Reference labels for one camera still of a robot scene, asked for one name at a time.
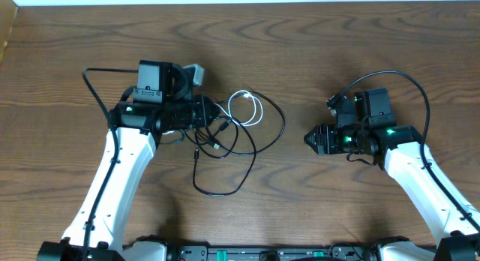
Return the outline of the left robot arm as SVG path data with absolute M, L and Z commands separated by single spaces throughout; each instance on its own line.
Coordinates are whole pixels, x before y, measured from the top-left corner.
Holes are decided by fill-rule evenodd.
M 154 238 L 124 247 L 128 215 L 140 179 L 169 131 L 212 123 L 217 107 L 193 89 L 203 83 L 199 64 L 181 66 L 142 60 L 137 84 L 111 110 L 103 157 L 85 200 L 61 241 L 45 241 L 38 260 L 174 260 L 176 253 Z

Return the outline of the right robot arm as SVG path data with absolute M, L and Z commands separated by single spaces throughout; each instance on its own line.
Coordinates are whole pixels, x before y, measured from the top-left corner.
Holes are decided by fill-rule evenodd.
M 327 101 L 334 124 L 315 126 L 304 142 L 318 155 L 345 154 L 350 162 L 373 158 L 406 192 L 434 241 L 435 250 L 408 238 L 384 238 L 353 251 L 358 260 L 478 260 L 479 211 L 452 184 L 411 125 L 399 126 L 386 89 L 336 94 Z

